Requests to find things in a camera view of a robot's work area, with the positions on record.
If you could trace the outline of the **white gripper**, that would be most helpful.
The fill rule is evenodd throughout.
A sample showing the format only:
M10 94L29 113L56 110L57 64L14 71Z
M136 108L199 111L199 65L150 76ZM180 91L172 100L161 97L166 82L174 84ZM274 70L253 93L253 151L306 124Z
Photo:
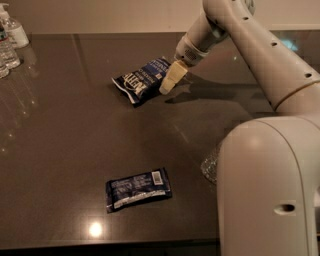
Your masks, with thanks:
M167 95L174 86L182 80L182 78L188 72L188 67L196 66L208 55L207 52L203 52L196 48L189 37L184 35L177 44L174 61L168 69L166 76L162 80L159 92L163 95Z

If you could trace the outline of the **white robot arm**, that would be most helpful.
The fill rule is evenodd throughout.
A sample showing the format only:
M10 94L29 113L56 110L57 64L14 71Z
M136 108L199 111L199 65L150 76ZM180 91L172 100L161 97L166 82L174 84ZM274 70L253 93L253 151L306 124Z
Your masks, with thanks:
M230 37L275 116L245 122L223 140L217 164L222 256L319 256L319 74L253 17L253 0L202 0L160 91Z

